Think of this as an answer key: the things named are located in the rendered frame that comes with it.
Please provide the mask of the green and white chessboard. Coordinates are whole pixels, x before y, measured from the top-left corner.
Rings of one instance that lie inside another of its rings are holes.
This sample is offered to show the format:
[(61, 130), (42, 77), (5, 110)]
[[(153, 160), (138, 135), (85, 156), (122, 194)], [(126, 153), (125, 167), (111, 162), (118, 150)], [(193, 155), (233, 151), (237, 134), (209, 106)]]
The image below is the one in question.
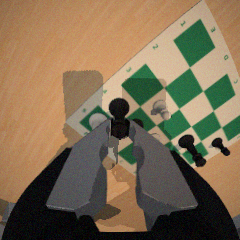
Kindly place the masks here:
[[(109, 104), (129, 103), (125, 119), (140, 119), (147, 132), (175, 150), (192, 168), (191, 153), (179, 139), (191, 134), (198, 153), (207, 160), (240, 140), (240, 77), (222, 33), (204, 0), (199, 1), (124, 64), (65, 122), (83, 137), (92, 131), (90, 116), (115, 117)], [(154, 112), (158, 100), (171, 113), (164, 120)], [(108, 155), (136, 177), (133, 142), (126, 136), (108, 139)]]

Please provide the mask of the white pawn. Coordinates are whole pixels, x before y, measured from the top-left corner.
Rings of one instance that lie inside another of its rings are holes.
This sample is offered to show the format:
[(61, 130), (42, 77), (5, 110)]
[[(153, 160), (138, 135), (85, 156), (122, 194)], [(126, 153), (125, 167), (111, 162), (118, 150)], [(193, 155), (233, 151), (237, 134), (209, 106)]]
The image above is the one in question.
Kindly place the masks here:
[(157, 140), (161, 140), (161, 137), (160, 137), (160, 135), (159, 134), (157, 134), (157, 133), (153, 133), (153, 134), (151, 134), (152, 136), (154, 136)]
[(154, 112), (160, 114), (164, 120), (169, 120), (171, 118), (171, 113), (167, 107), (167, 103), (164, 100), (158, 100), (153, 104)]

